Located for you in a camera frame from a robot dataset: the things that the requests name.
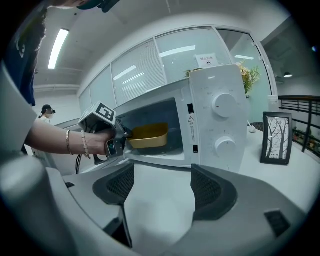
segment white countertop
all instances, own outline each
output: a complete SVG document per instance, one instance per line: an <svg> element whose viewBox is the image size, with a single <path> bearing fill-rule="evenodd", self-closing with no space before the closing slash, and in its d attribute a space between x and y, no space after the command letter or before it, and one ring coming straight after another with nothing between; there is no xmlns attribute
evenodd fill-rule
<svg viewBox="0 0 320 256"><path fill-rule="evenodd" d="M320 164L292 144L289 165L260 163L263 133L247 134L239 174L275 187L305 213L309 212L320 188Z"/></svg>

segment frosted glass panel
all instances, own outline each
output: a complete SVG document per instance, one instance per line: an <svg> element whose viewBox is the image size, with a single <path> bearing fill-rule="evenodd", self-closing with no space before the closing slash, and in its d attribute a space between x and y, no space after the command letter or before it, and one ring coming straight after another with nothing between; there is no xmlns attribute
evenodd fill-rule
<svg viewBox="0 0 320 256"><path fill-rule="evenodd" d="M168 83L182 80L199 68L196 55L215 54L219 65L231 64L227 50L212 28L188 29L156 39Z"/></svg>
<svg viewBox="0 0 320 256"><path fill-rule="evenodd" d="M80 95L79 104L80 104L81 115L83 115L83 113L92 105L90 100L89 86Z"/></svg>
<svg viewBox="0 0 320 256"><path fill-rule="evenodd" d="M271 95L271 87L265 63L259 59L260 52L256 46L253 46L254 41L249 34L220 29L218 31L230 50L234 62L244 62L242 65L248 69L258 66L260 80L247 94L249 96L247 111L250 123L262 122L263 112L269 110L268 95Z"/></svg>
<svg viewBox="0 0 320 256"><path fill-rule="evenodd" d="M166 84L153 40L121 56L111 68L118 106Z"/></svg>
<svg viewBox="0 0 320 256"><path fill-rule="evenodd" d="M114 93L109 66L90 84L91 102L95 104L101 101L108 107L114 109L117 107Z"/></svg>

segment microwave control panel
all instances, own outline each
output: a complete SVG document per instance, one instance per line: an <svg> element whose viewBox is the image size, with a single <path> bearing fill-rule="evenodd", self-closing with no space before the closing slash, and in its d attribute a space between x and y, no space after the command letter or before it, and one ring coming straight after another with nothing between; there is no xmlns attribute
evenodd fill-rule
<svg viewBox="0 0 320 256"><path fill-rule="evenodd" d="M239 68L190 73L200 165L238 172L247 139L246 95Z"/></svg>

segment tree picture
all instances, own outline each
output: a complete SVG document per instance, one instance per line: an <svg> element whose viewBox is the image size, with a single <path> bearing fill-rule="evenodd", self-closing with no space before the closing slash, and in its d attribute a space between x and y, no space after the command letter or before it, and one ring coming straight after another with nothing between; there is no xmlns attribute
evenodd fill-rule
<svg viewBox="0 0 320 256"><path fill-rule="evenodd" d="M289 145L289 119L267 116L267 148L265 157L286 159Z"/></svg>

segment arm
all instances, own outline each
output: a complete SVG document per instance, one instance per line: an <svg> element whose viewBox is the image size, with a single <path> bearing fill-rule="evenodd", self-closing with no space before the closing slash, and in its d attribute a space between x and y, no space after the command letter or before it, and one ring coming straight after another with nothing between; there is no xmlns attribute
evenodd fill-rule
<svg viewBox="0 0 320 256"><path fill-rule="evenodd" d="M52 154L69 154L66 141L67 131L40 119L36 119L25 144L28 146ZM113 132L86 133L85 140L90 155L105 155L105 143L113 137ZM81 132L71 131L69 133L70 151L74 155L84 155L85 149Z"/></svg>

